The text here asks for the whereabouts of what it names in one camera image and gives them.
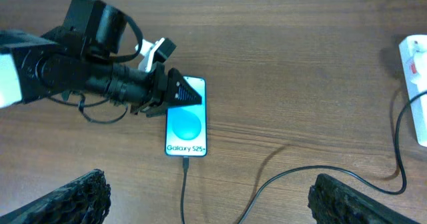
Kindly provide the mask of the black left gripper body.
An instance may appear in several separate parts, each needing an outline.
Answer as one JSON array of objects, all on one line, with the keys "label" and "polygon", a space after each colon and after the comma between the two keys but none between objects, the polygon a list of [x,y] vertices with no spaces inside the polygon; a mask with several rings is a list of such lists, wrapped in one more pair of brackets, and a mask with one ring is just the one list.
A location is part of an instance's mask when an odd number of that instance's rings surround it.
[{"label": "black left gripper body", "polygon": [[151,73],[125,66],[142,42],[140,28],[119,9],[102,0],[71,0],[62,25],[40,37],[19,34],[19,101],[92,93],[130,105],[133,114],[163,115],[164,63]]}]

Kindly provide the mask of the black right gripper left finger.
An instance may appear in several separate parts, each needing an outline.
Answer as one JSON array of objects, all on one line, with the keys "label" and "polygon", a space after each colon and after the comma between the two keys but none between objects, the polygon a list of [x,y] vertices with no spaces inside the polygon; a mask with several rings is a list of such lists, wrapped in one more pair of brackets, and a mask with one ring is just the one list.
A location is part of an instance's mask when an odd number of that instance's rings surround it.
[{"label": "black right gripper left finger", "polygon": [[1,224],[103,223],[111,207],[111,187],[94,169],[70,183],[1,216]]}]

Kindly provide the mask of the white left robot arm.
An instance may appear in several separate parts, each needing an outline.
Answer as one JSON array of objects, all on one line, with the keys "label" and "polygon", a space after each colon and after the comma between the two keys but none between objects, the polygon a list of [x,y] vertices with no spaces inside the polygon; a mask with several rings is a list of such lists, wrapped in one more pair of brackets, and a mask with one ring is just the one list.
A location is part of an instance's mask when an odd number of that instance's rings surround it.
[{"label": "white left robot arm", "polygon": [[1,32],[1,106],[87,94],[155,117],[180,107],[203,115],[206,83],[165,69],[175,50],[168,38],[146,41],[135,21],[102,0],[72,0],[62,25],[41,36]]}]

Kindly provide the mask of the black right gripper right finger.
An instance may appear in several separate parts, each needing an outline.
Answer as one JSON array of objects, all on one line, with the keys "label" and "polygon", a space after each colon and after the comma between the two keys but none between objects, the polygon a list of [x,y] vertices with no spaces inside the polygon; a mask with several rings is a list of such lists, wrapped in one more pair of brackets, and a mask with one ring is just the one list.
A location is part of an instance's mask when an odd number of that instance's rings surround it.
[{"label": "black right gripper right finger", "polygon": [[417,224],[324,173],[310,187],[308,207],[317,223]]}]

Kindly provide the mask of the blue Galaxy smartphone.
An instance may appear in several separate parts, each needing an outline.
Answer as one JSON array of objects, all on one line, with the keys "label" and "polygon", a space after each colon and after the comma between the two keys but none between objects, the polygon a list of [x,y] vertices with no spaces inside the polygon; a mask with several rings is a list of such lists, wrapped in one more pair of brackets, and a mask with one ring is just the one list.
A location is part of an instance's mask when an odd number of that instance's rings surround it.
[{"label": "blue Galaxy smartphone", "polygon": [[206,82],[201,77],[184,79],[201,96],[201,104],[174,107],[167,111],[165,154],[182,157],[207,155],[207,98]]}]

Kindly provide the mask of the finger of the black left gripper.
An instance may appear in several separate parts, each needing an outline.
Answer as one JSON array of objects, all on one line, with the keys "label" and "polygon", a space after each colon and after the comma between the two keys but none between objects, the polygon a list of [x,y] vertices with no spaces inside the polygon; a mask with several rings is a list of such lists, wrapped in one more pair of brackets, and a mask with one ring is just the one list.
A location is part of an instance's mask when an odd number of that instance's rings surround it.
[{"label": "finger of the black left gripper", "polygon": [[168,108],[200,105],[201,95],[189,85],[184,76],[175,68],[168,71],[166,103]]}]

